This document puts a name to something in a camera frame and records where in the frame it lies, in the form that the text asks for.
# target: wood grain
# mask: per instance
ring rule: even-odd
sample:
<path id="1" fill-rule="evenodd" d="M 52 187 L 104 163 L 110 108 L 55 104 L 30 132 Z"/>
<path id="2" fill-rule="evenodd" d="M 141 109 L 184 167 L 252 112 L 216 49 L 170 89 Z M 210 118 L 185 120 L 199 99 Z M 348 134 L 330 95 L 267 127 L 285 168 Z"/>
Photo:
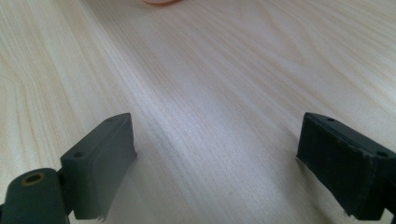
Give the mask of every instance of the wood grain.
<path id="1" fill-rule="evenodd" d="M 14 177 L 60 168 L 103 119 L 131 112 L 138 159 L 107 223 L 359 223 L 295 154 L 305 111 L 396 148 L 395 11 L 1 1 L 0 200 Z"/>

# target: screw hole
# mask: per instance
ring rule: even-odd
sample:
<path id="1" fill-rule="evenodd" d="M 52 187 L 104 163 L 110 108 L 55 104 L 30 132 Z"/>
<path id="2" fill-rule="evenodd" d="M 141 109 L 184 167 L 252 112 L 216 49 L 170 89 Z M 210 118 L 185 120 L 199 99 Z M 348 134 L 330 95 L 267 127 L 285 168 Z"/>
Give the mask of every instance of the screw hole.
<path id="1" fill-rule="evenodd" d="M 380 157 L 387 157 L 387 156 L 388 156 L 387 153 L 381 152 L 381 151 L 377 151 L 377 152 L 376 152 L 376 155 L 378 155 L 378 156 L 380 156 Z"/>
<path id="2" fill-rule="evenodd" d="M 83 156 L 84 156 L 84 153 L 83 153 L 83 152 L 76 152 L 73 156 L 74 156 L 75 158 L 80 158 L 80 157 L 83 157 Z"/>
<path id="3" fill-rule="evenodd" d="M 22 184 L 24 186 L 35 185 L 36 183 L 41 182 L 43 180 L 43 178 L 44 178 L 44 174 L 41 174 L 41 173 L 40 174 L 32 174 L 32 175 L 25 177 L 22 180 Z"/>

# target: black plastic part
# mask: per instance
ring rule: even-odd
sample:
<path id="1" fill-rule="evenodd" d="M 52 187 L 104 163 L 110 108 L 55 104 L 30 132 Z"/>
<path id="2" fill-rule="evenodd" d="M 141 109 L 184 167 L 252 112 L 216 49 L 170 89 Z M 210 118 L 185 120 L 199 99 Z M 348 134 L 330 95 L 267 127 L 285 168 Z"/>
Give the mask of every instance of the black plastic part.
<path id="1" fill-rule="evenodd" d="M 136 156 L 131 115 L 106 119 L 61 157 L 58 172 L 39 169 L 14 179 L 0 223 L 68 223 L 72 210 L 77 219 L 106 218 Z"/>
<path id="2" fill-rule="evenodd" d="M 20 175 L 8 186 L 2 224 L 66 224 L 62 190 L 55 170 Z"/>
<path id="3" fill-rule="evenodd" d="M 61 157 L 64 179 L 73 183 L 66 207 L 77 219 L 105 218 L 136 156 L 131 115 L 103 121 Z"/>
<path id="4" fill-rule="evenodd" d="M 335 119 L 306 113 L 297 157 L 349 216 L 379 220 L 385 207 L 395 212 L 396 198 L 390 196 L 396 154 L 368 137 Z"/>

